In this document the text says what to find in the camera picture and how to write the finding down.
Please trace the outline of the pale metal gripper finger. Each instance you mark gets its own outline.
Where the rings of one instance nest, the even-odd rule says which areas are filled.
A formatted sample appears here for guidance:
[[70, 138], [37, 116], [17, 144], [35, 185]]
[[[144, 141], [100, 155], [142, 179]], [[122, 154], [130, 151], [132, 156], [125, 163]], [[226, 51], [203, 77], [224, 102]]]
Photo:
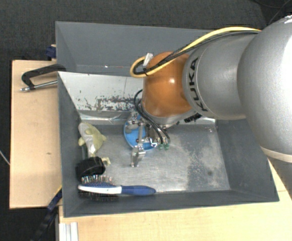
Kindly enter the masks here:
[[137, 147], [137, 153], [136, 153], [136, 164], [138, 165], [140, 161], [143, 160], [144, 156], [146, 154], [146, 151], [143, 148], [143, 145], [140, 145]]
[[136, 167], [138, 165], [138, 147], [134, 147], [131, 151], [130, 166]]

